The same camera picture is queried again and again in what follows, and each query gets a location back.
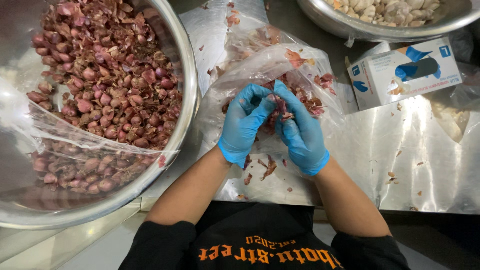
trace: person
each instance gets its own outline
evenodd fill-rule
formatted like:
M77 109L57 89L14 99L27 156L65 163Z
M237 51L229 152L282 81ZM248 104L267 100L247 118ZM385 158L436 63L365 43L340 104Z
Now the person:
M277 119L276 133L315 181L337 232L331 246L313 234L313 207L212 202L230 167L243 168L277 106L271 90L249 84L230 103L218 144L148 212L120 269L408 269L375 205L325 149L318 120L281 81L274 92L294 114Z

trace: clear plastic bag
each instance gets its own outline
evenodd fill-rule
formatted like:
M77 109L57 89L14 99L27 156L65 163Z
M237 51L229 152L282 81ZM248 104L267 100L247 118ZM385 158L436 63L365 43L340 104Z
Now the clear plastic bag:
M472 111L480 106L480 68L457 62L463 83L425 95L438 124L457 143L463 138Z
M159 156L161 167L165 155L177 153L138 148L79 129L32 102L1 77L0 93L2 131L20 134L22 141L30 143L18 148L29 154L39 187L108 192L138 177Z
M456 85L450 94L452 104L459 109L478 109L480 105L480 68L457 63L463 83Z
M203 149L200 155L211 149L220 138L225 115L222 107L248 83L263 85L285 74L288 86L299 87L307 97L319 98L324 113L319 117L325 137L334 128L343 125L345 116L340 99L333 94L338 88L335 80L328 88L322 88L315 79L324 74L332 74L328 55L309 47L306 43L248 15L234 9L227 10L225 24L228 26L225 51L211 73L211 82L200 104L196 124L203 133ZM299 53L305 62L296 69L286 57L287 49ZM277 159L277 164L288 160L288 148L278 135L260 128L258 140L252 147L252 154L269 154Z
M285 57L287 49L301 51L305 59L313 59L314 65L304 63L295 69ZM325 136L330 134L333 127L342 125L345 116L339 99L329 89L323 89L314 82L314 78L331 73L328 56L319 49L314 49L300 44L276 44L269 46L231 68L216 80L202 99L197 122L204 134L204 141L213 146L221 135L225 115L222 106L231 100L248 83L263 85L286 74L291 86L300 87L307 92L309 97L317 97L324 106L324 113L320 121ZM258 133L259 141L254 144L252 153L286 152L286 147L277 135L263 132Z
M297 43L307 45L297 37L283 32L265 22L227 8L225 24L228 26L225 51L211 71L210 83L216 81L223 73L250 55L275 44ZM228 18L239 19L238 24L229 24Z

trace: bowl rim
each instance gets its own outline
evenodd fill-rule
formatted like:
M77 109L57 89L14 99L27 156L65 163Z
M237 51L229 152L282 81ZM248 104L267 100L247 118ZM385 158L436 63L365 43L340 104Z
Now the bowl rim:
M298 2L300 2L300 6L305 3L309 4L311 10L318 15L326 15L329 18L341 22L342 24L354 28L358 31L365 32L366 34L371 36L385 37L386 41L406 41L413 38L439 36L464 27L480 18L480 9L472 9L475 10L475 12L471 12L466 16L453 19L448 23L437 23L432 25L423 25L419 27L392 27L385 25L374 25L372 23L352 18L341 11L334 10L333 7L324 0L298 0Z
M180 111L176 128L164 149L164 151L167 151L165 154L167 158L165 166L159 168L155 161L144 173L131 181L126 188L123 188L112 196L106 197L96 203L76 209L52 211L49 213L41 213L41 211L39 211L38 214L32 216L7 212L4 209L0 209L1 227L23 230L51 230L71 227L96 220L112 213L137 198L175 160L178 151L183 145L184 138L192 125L198 103L198 82L195 56L187 31L168 1L146 1L158 11L170 30L179 51L179 59L183 72L182 110Z

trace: blue nitrile glove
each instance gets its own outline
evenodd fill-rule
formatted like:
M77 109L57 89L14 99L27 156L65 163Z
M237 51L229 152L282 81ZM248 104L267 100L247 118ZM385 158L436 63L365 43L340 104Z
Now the blue nitrile glove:
M270 93L265 87L248 84L230 102L218 141L218 147L227 161L243 168L258 128L276 108L276 102L266 98Z
M281 81L275 80L274 92L285 100L287 110L294 114L294 119L288 119L284 123L280 121L281 117L278 117L275 132L288 146L288 156L302 173L317 174L330 158L324 145L320 123L312 118L305 106Z

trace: forearm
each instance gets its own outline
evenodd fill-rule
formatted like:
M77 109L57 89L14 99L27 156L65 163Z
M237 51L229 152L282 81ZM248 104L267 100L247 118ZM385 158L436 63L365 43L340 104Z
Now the forearm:
M148 212L145 221L173 225L196 224L222 184L232 163L215 146L170 185Z
M313 178L336 231L354 236L391 235L378 209L333 157Z

